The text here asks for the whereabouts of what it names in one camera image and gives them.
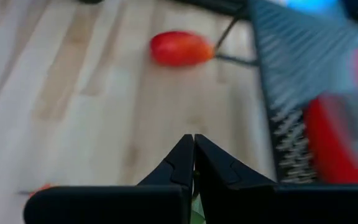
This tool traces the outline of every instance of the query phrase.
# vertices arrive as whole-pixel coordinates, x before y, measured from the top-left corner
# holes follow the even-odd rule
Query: wooden floor
[[[159,32],[215,42],[229,21],[166,0],[0,0],[0,223],[22,223],[16,193],[47,182],[136,184],[186,133],[274,178],[255,70],[147,56]],[[254,58],[251,32],[236,25],[225,53]]]

